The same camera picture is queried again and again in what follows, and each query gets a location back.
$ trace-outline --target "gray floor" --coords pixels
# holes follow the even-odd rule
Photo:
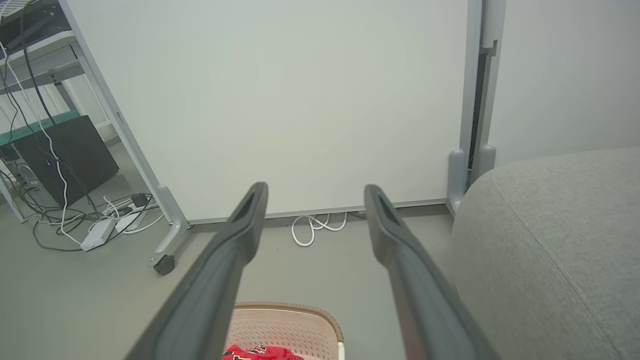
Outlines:
[[[145,191],[122,144],[111,151],[121,170],[92,197]],[[88,209],[80,202],[74,207]],[[404,209],[403,215],[450,278],[453,219],[447,210],[428,206]],[[302,248],[291,238],[291,220],[267,221],[237,300],[320,307],[342,327],[348,359],[403,357],[387,273],[374,259],[366,223],[350,217],[342,231],[319,231],[314,244]],[[34,221],[19,224],[7,204],[0,206],[0,359],[123,358],[218,228],[189,230],[176,250],[177,268],[160,277],[146,264],[169,230],[164,220],[87,253],[41,249],[31,235]],[[53,227],[41,225],[43,243],[71,246]],[[298,226],[300,238],[307,239],[308,227]],[[73,234],[80,237],[86,227]]]

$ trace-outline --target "gray upholstery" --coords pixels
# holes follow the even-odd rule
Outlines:
[[[492,170],[452,237],[460,297],[504,359],[640,359],[640,149]]]

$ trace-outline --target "red shirt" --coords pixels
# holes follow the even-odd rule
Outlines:
[[[283,347],[258,346],[250,350],[243,350],[232,345],[224,354],[222,360],[304,360]]]

